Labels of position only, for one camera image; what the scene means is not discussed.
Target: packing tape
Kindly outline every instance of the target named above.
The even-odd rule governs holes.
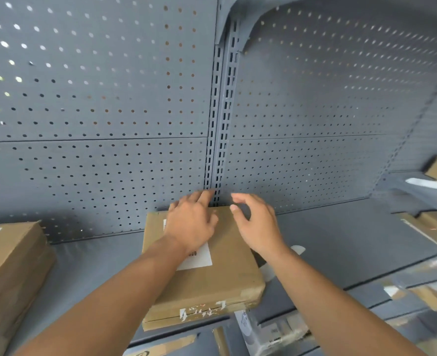
[[[304,251],[306,251],[305,247],[299,245],[291,246],[291,250],[296,252],[298,255],[301,255]],[[276,277],[275,272],[271,266],[268,265],[268,263],[265,263],[262,267],[260,267],[260,271],[265,282],[269,282]]]

